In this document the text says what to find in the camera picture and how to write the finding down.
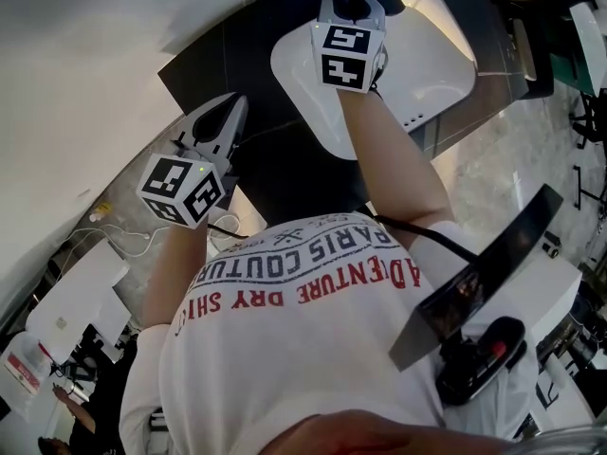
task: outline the black strap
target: black strap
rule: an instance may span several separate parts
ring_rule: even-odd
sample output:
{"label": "black strap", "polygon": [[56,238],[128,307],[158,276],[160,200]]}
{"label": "black strap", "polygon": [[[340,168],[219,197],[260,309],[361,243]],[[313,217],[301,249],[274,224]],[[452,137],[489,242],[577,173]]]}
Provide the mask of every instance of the black strap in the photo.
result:
{"label": "black strap", "polygon": [[423,227],[414,226],[413,224],[403,223],[402,221],[397,221],[396,219],[390,219],[389,217],[384,216],[375,216],[375,220],[379,223],[385,224],[386,226],[390,226],[391,228],[400,229],[403,231],[411,232],[413,234],[419,234],[420,236],[425,236],[428,239],[432,239],[437,242],[441,246],[444,246],[451,253],[456,254],[462,260],[467,261],[468,263],[474,263],[477,255],[468,251],[463,246],[458,245],[453,240],[449,239],[444,234],[440,232],[432,231],[430,229],[424,229]]}

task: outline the person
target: person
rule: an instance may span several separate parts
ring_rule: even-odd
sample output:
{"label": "person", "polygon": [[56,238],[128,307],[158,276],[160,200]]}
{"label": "person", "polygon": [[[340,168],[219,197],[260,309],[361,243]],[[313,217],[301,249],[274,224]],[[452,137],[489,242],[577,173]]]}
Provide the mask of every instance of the person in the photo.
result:
{"label": "person", "polygon": [[[470,248],[438,175],[380,96],[338,95],[377,214]],[[459,408],[438,397],[438,353],[404,372],[388,356],[415,306],[466,264],[432,240],[331,213],[205,264],[206,236],[204,224],[172,227],[148,282],[120,417],[127,454],[146,453],[159,408],[182,455],[492,454],[529,413],[534,349]],[[479,338],[506,315],[520,317],[498,292],[463,334]]]}
{"label": "person", "polygon": [[57,438],[39,438],[42,455],[120,455],[124,453],[118,425],[120,405],[131,365],[137,354],[137,344],[126,343],[122,357],[116,364],[99,371],[95,390],[89,400],[80,405],[69,393],[53,385],[55,397],[74,415],[74,428],[69,444]]}

